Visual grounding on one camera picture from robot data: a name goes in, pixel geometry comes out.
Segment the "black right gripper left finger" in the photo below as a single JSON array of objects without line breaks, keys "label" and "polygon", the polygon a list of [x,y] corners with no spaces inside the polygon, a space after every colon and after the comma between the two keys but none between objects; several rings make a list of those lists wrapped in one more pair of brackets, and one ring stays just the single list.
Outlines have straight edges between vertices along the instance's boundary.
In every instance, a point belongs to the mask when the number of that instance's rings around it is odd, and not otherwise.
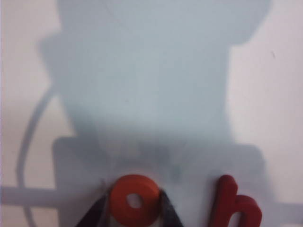
[{"label": "black right gripper left finger", "polygon": [[109,194],[111,188],[104,181],[101,183],[100,197],[93,203],[76,227],[109,226]]}]

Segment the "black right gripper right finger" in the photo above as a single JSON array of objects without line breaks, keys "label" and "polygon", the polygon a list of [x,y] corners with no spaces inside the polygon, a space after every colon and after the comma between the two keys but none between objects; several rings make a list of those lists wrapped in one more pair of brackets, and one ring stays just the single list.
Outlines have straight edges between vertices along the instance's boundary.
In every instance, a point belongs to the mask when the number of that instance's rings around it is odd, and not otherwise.
[{"label": "black right gripper right finger", "polygon": [[160,216],[161,227],[183,227],[174,206],[164,190],[160,190]]}]

